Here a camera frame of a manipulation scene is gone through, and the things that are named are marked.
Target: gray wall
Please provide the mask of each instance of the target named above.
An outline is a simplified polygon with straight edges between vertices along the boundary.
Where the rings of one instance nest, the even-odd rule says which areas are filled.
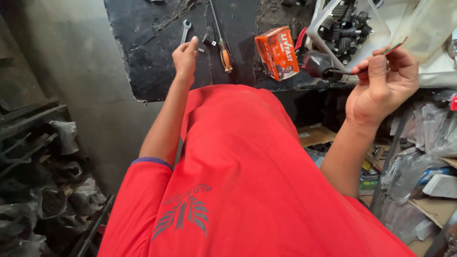
[[[68,105],[100,187],[117,192],[162,103],[134,99],[103,0],[10,2],[2,15],[38,82]]]

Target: screwdriver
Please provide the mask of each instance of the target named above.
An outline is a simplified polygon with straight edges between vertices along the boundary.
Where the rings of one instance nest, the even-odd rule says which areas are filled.
[[[219,30],[218,19],[216,18],[216,13],[214,12],[213,2],[209,0],[209,4],[211,5],[211,10],[213,11],[214,21],[216,22],[216,28],[218,29],[219,35],[219,49],[221,51],[221,61],[222,65],[225,68],[225,72],[230,73],[232,72],[232,57],[230,56],[230,52],[228,49],[227,42],[222,39],[221,31]]]

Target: transparent plastic container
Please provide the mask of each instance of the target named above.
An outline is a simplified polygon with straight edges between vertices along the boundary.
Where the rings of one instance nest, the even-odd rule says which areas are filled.
[[[318,35],[318,30],[322,22],[332,13],[332,10],[339,5],[341,0],[330,1],[325,8],[320,11],[316,18],[311,22],[306,34],[310,37],[313,44],[316,45],[320,51],[330,55],[333,59],[335,68],[340,70],[350,71],[354,66],[363,61],[366,57],[371,56],[372,52],[376,49],[380,49],[389,44],[390,30],[386,25],[386,22],[379,16],[376,7],[371,0],[359,0],[355,5],[356,10],[354,14],[358,14],[361,11],[366,11],[370,19],[370,27],[373,28],[373,34],[362,44],[362,48],[359,49],[354,55],[352,55],[352,61],[344,66],[340,60],[333,54],[333,52],[327,47],[324,40]]]
[[[403,48],[426,63],[457,27],[457,0],[422,0],[392,42],[408,37]]]

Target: printed graphic on shirt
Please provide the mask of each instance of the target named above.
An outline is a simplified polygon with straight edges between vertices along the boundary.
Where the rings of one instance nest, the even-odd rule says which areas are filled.
[[[166,199],[162,202],[164,205],[174,205],[170,211],[165,212],[162,217],[156,222],[156,226],[153,230],[153,236],[151,239],[154,240],[161,232],[168,229],[175,222],[175,231],[178,228],[183,229],[184,217],[187,216],[187,219],[196,224],[199,228],[202,229],[203,233],[206,236],[206,224],[208,224],[208,210],[205,207],[205,203],[202,201],[197,201],[197,198],[194,196],[199,193],[210,192],[211,187],[206,184],[198,184],[192,187],[190,190],[184,194],[174,195],[169,199]]]

